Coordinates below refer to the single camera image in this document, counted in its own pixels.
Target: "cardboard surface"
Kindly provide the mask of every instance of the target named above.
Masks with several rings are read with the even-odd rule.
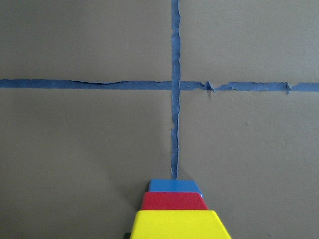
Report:
[[[184,81],[319,82],[319,3],[180,2]],[[0,79],[171,79],[170,1],[0,2]],[[0,238],[130,232],[171,91],[0,89]],[[236,239],[317,239],[319,94],[183,91],[180,177]]]
[[[317,93],[182,92],[180,178],[196,179],[230,235],[319,235]]]
[[[0,79],[170,80],[170,1],[1,1]]]
[[[149,179],[170,177],[170,92],[0,94],[0,238],[130,232]]]
[[[182,80],[318,82],[319,2],[183,0]]]

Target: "yellow block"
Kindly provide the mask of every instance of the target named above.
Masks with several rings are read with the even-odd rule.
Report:
[[[226,228],[210,210],[138,211],[131,239],[230,239]]]

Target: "blue tape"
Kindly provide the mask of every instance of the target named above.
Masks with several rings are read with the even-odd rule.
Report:
[[[83,82],[71,80],[0,80],[0,88],[34,88],[34,89],[97,89],[97,90],[168,90],[171,81],[120,81],[110,83]],[[299,83],[291,86],[286,82],[230,82],[218,88],[210,82],[181,81],[183,91],[283,91],[283,92],[319,92],[319,83]]]
[[[120,81],[110,83],[71,80],[0,80],[0,88],[97,89],[97,90],[171,90],[171,81]]]
[[[174,128],[171,130],[171,176],[178,177],[178,126],[180,110],[180,14],[179,0],[171,0],[171,54],[172,54],[172,75],[171,75],[171,114]]]

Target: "red block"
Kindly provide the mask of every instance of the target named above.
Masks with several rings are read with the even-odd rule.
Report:
[[[199,193],[146,192],[142,210],[208,210]]]

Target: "blue painter's tape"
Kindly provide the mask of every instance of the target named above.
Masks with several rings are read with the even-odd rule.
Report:
[[[203,197],[196,182],[191,180],[152,179],[149,192],[199,193]]]
[[[172,76],[171,76],[171,113],[174,128],[171,130],[171,176],[178,177],[178,127],[180,110],[180,14],[179,0],[171,0],[171,54],[172,54]]]
[[[287,91],[286,82],[229,82],[215,90],[217,91]]]
[[[292,86],[291,91],[319,92],[319,83],[299,83]]]
[[[120,81],[110,83],[71,80],[0,80],[0,88],[97,89],[97,90],[171,90],[171,81]]]
[[[71,80],[0,80],[0,88],[34,88],[34,89],[97,89],[97,90],[168,90],[171,81],[120,81],[120,82],[83,82]],[[183,91],[283,91],[283,92],[319,92],[319,83],[299,83],[291,86],[286,82],[230,82],[214,88],[210,82],[181,81]]]

